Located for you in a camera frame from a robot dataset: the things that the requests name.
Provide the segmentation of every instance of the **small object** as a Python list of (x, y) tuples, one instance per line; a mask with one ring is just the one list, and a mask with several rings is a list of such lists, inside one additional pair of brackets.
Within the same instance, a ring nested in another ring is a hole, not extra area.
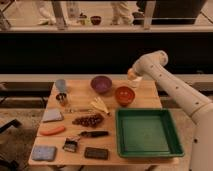
[(65, 112), (67, 113), (77, 113), (77, 112), (93, 112), (93, 109), (73, 109), (73, 108), (66, 108)]
[(103, 148), (93, 148), (93, 147), (86, 147), (84, 152), (85, 158), (94, 158), (94, 159), (108, 159), (109, 151), (108, 149)]
[(108, 131), (90, 131), (90, 132), (83, 131), (79, 135), (83, 136), (83, 137), (94, 138), (94, 137), (101, 137), (101, 136), (109, 135), (109, 132)]
[(82, 125), (85, 127), (96, 127), (103, 121), (103, 119), (103, 116), (98, 113), (90, 116), (77, 117), (74, 121), (72, 121), (72, 124)]
[(137, 88), (139, 87), (140, 83), (141, 83), (142, 77), (137, 77), (134, 80), (129, 80), (130, 86), (132, 88)]
[(91, 105), (95, 107), (96, 109), (103, 111), (109, 115), (109, 110), (107, 109), (106, 104), (103, 102), (103, 100), (100, 97), (96, 97), (94, 101), (91, 102)]
[(44, 136), (50, 136), (50, 135), (59, 134), (61, 132), (64, 132), (65, 130), (66, 130), (65, 126), (59, 126), (57, 128), (53, 128), (48, 131), (40, 131), (39, 133)]
[(66, 81), (64, 79), (56, 80), (55, 86), (60, 93), (67, 93)]
[(55, 146), (35, 145), (32, 152), (32, 160), (35, 161), (53, 161), (55, 159), (57, 148)]
[(52, 122), (61, 120), (63, 120), (63, 116), (61, 115), (58, 108), (45, 110), (42, 118), (42, 122)]
[(90, 83), (95, 92), (103, 94), (108, 92), (112, 87), (112, 80), (106, 76), (96, 76)]
[(118, 87), (115, 90), (115, 99), (121, 106), (127, 106), (132, 103), (135, 98), (134, 91), (126, 86)]
[(136, 79), (138, 76), (135, 74), (134, 70), (132, 68), (130, 68), (128, 71), (127, 71), (127, 78), (128, 80), (134, 80)]
[(85, 14), (81, 13), (80, 16), (79, 16), (79, 19), (80, 19), (80, 23), (82, 25), (86, 25), (87, 16)]
[(67, 94), (59, 93), (56, 95), (56, 100), (59, 102), (61, 106), (66, 106), (68, 104)]
[(63, 149), (65, 151), (69, 151), (72, 153), (75, 153), (78, 147), (78, 142), (76, 140), (72, 140), (70, 138), (66, 138), (65, 144), (63, 146)]
[(101, 16), (92, 16), (90, 17), (90, 21), (93, 25), (101, 24)]

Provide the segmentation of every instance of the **person's legs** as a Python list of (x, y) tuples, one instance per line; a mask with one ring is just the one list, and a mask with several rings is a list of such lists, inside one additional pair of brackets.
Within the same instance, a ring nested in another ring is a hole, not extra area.
[(127, 1), (118, 1), (117, 2), (117, 9), (119, 16), (122, 18), (123, 23), (125, 25), (131, 25), (132, 24), (132, 18), (131, 13), (128, 8), (128, 2)]
[(47, 9), (45, 8), (45, 2), (44, 1), (35, 1), (35, 4), (36, 4), (38, 11), (39, 11), (41, 16), (48, 19), (50, 24), (56, 23), (55, 17), (53, 15), (51, 15), (50, 12), (47, 11)]
[(118, 2), (116, 2), (116, 1), (110, 2), (111, 6), (112, 6), (112, 15), (113, 15), (111, 25), (118, 25), (118, 21), (120, 19), (117, 3)]

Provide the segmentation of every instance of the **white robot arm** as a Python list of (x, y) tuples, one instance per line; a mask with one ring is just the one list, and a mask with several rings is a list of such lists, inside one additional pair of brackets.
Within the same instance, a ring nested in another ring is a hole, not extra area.
[(164, 51), (141, 56), (129, 70), (128, 75), (151, 76), (191, 117), (196, 124), (190, 171), (213, 171), (213, 103), (169, 73), (162, 66), (168, 62)]

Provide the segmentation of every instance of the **grapes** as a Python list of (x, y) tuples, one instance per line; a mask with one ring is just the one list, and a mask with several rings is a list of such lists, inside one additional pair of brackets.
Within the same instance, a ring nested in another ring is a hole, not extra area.
[(90, 116), (77, 117), (74, 121), (72, 121), (72, 124), (82, 125), (85, 127), (96, 127), (103, 121), (103, 119), (103, 116), (100, 113), (97, 113)]

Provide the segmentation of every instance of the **pink object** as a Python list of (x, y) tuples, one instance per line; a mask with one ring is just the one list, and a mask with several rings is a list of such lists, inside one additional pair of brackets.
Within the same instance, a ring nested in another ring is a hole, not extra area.
[(106, 76), (97, 76), (92, 79), (90, 85), (97, 93), (102, 94), (110, 90), (112, 80)]

